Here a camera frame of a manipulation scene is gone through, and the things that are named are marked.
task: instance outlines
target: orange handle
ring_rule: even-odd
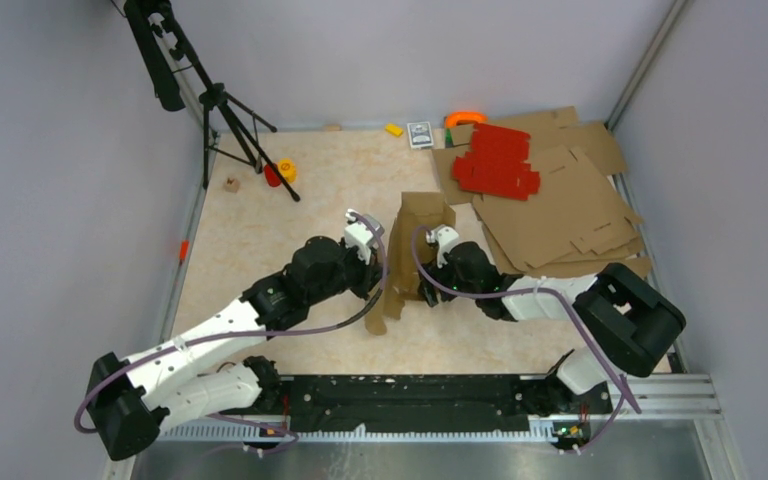
[[[446,128],[452,128],[465,123],[484,123],[487,121],[487,115],[481,112],[455,112],[446,117]]]

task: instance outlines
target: cable tie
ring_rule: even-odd
[[[172,345],[175,346],[175,350],[178,350],[184,354],[186,354],[190,349],[190,347],[187,346],[187,341],[184,340],[184,337],[180,335],[172,339]]]
[[[540,290],[540,287],[542,287],[543,284],[546,283],[546,280],[547,278],[545,275],[538,278],[537,282],[534,284],[534,289],[532,290],[532,292],[534,295],[534,301],[537,303],[537,307],[540,308],[540,311],[543,313],[543,316],[546,318],[552,318],[549,315],[549,311],[546,310],[546,306],[543,305],[543,302],[540,301],[540,292],[538,292],[538,290]]]

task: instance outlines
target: black tripod leg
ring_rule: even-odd
[[[258,122],[260,122],[264,127],[268,128],[270,132],[275,133],[275,132],[278,131],[278,128],[276,128],[275,125],[272,125],[271,123],[269,123],[266,120],[264,120],[263,117],[261,117],[260,115],[254,113],[254,110],[252,110],[251,108],[245,106],[243,104],[243,102],[237,100],[236,97],[234,97],[233,95],[231,95],[228,92],[225,92],[225,95],[228,98],[228,100],[231,101],[231,103],[233,103],[234,105],[240,107],[240,110],[242,110],[242,111],[248,113],[249,115],[251,115],[252,118],[254,118]]]
[[[204,135],[202,137],[202,140],[204,141],[204,170],[202,172],[201,177],[201,186],[205,190],[207,190],[207,183],[209,181],[208,177],[208,163],[210,162],[209,153],[210,153],[210,109],[207,108],[207,105],[204,106],[204,109],[202,110],[202,134]]]
[[[222,118],[225,119],[225,123],[228,124],[228,128],[231,129],[231,134],[234,135],[234,138],[237,139],[237,143],[242,147],[243,153],[246,154],[246,157],[251,161],[251,164],[254,165],[254,171],[260,173],[260,170],[257,168],[257,157],[254,156],[251,148],[249,148],[248,142],[243,138],[243,134],[240,133],[240,119],[234,115],[234,112],[228,108],[228,105],[218,105],[217,108],[219,108],[219,113],[222,114]]]
[[[262,148],[260,148],[260,144],[257,143],[257,140],[254,139],[251,133],[249,133],[248,129],[243,125],[242,123],[237,124],[240,127],[240,131],[243,132],[243,135],[246,136],[247,139],[251,142],[252,146],[254,146],[254,149],[257,150],[257,153],[260,154],[261,157],[263,157],[263,161],[266,162],[266,165],[268,168],[271,168],[273,172],[275,172],[275,175],[278,177],[278,180],[281,180],[281,183],[284,185],[284,188],[287,189],[287,191],[290,193],[290,196],[293,197],[293,200],[295,201],[301,201],[302,197],[299,196],[298,193],[296,193],[295,190],[293,190],[293,187],[290,186],[289,183],[287,183],[287,179],[284,178],[284,175],[281,175],[281,172],[278,171],[278,167],[275,166],[274,163],[272,163],[272,160],[269,159],[269,155],[266,154],[266,152],[263,151]]]
[[[240,121],[240,118],[237,117],[237,114],[231,110],[231,107],[229,107],[228,104],[220,105],[219,111],[222,113],[225,123],[228,124],[228,128],[231,129],[231,133],[234,134],[234,138],[236,138],[240,146],[243,147],[243,151],[246,153],[246,157],[251,161],[255,173],[262,173],[263,163],[261,163],[259,158],[255,157],[254,152],[252,152],[249,147],[249,142],[245,140],[246,137],[243,137],[242,130],[245,128],[243,122]]]

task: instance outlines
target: metal floor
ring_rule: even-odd
[[[617,422],[581,456],[561,456],[545,444],[300,443],[263,460],[242,449],[199,460],[202,453],[221,444],[156,442],[140,455],[132,479],[711,478],[692,421]]]

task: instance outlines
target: red folded box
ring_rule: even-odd
[[[540,174],[526,162],[530,138],[525,132],[478,124],[470,151],[452,165],[452,177],[462,190],[526,200],[540,189]]]

